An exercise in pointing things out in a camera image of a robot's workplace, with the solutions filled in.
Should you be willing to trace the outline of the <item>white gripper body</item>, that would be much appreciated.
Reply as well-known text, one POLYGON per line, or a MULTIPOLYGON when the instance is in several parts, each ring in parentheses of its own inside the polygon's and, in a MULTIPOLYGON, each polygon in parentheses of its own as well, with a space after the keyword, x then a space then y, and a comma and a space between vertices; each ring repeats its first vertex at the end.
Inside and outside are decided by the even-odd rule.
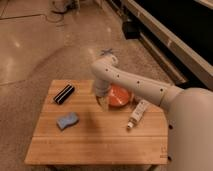
POLYGON ((96 79, 93 84, 93 90, 94 90, 98 104, 104 110, 108 110, 109 109, 109 100, 108 100, 109 83, 101 79, 96 79))

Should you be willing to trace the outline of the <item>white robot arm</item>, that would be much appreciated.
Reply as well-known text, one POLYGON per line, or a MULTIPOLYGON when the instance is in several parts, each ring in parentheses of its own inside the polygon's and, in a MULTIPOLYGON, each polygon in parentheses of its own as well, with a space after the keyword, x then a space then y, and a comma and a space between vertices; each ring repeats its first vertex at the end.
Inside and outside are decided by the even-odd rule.
POLYGON ((111 55, 91 64, 95 94, 105 96, 114 83, 160 107, 168 129, 167 171, 213 171, 213 91, 178 86, 117 68, 111 55))

